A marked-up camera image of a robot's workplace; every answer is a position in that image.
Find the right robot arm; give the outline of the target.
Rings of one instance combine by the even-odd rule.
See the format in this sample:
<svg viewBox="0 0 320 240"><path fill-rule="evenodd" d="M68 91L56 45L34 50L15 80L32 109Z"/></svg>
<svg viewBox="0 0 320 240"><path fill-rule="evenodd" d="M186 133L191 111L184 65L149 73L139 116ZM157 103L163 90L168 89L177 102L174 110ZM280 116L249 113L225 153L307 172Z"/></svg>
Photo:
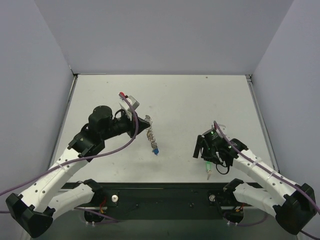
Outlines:
<svg viewBox="0 0 320 240"><path fill-rule="evenodd" d="M228 140L217 128L197 136L194 158L202 158L227 169L235 168L256 183L255 188L235 178L223 191L236 202L253 206L275 218L289 234L297 235L319 213L311 186L289 180L269 167L244 143L236 138Z"/></svg>

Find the green tagged key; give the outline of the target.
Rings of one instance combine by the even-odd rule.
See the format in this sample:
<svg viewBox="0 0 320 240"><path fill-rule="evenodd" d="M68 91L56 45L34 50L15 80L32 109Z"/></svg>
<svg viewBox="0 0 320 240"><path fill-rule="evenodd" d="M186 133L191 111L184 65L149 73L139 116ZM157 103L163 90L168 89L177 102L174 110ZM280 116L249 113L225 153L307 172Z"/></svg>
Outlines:
<svg viewBox="0 0 320 240"><path fill-rule="evenodd" d="M206 161L205 163L205 168L206 168L206 174L207 174L207 177L206 177L206 180L208 181L212 175L212 163L210 161Z"/></svg>

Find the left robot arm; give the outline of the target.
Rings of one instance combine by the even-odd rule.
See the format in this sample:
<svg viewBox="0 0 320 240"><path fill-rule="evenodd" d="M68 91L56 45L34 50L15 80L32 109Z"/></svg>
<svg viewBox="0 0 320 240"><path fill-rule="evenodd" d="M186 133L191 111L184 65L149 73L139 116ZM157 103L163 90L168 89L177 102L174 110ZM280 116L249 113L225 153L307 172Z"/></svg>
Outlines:
<svg viewBox="0 0 320 240"><path fill-rule="evenodd" d="M96 107L48 173L20 194L11 193L6 198L10 215L32 238L45 233L62 214L83 204L96 206L108 200L107 192L93 179L65 193L58 191L105 148L105 140L124 133L134 138L150 127L149 122L130 111L121 108L119 112L121 116L114 117L110 107Z"/></svg>

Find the metal disc with keyrings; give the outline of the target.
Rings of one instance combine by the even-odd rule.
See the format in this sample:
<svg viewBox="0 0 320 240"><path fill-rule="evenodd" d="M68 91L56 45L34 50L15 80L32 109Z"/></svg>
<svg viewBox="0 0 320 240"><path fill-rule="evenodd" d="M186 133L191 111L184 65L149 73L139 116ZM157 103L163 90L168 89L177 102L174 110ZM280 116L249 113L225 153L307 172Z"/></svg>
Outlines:
<svg viewBox="0 0 320 240"><path fill-rule="evenodd" d="M150 142L152 152L156 154L156 150L159 150L159 149L158 149L158 144L156 142L156 138L154 136L154 132L152 128L152 124L153 124L152 118L149 115L145 115L144 120L149 123L149 127L146 129L146 137Z"/></svg>

